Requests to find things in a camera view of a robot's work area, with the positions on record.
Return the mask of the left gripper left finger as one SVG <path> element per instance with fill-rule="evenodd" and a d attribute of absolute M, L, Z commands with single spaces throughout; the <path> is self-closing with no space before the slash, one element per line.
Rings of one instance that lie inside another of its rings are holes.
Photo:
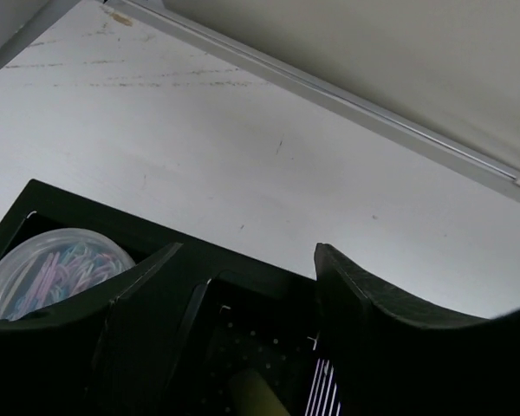
<path fill-rule="evenodd" d="M 14 320 L 0 320 L 0 415 L 74 415 L 94 372 L 112 309 L 179 249 L 168 244 L 131 269 Z"/>

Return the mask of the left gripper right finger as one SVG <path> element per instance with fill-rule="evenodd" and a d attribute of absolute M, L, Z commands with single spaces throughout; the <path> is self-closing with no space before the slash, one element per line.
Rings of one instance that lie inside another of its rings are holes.
<path fill-rule="evenodd" d="M 345 415 L 520 415 L 520 309 L 440 307 L 315 247 L 322 344 Z"/>

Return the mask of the clear jar of paperclips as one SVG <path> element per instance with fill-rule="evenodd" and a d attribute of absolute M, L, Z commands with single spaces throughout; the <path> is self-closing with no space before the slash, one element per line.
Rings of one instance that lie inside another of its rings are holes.
<path fill-rule="evenodd" d="M 64 301 L 134 265 L 117 243 L 95 231 L 39 234 L 0 260 L 0 320 L 14 321 Z"/>

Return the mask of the yellow highlighter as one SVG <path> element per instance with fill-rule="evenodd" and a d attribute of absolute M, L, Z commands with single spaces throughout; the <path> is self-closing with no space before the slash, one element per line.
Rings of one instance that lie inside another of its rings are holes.
<path fill-rule="evenodd" d="M 234 374 L 228 388 L 236 415 L 290 416 L 267 381 L 251 368 Z"/>

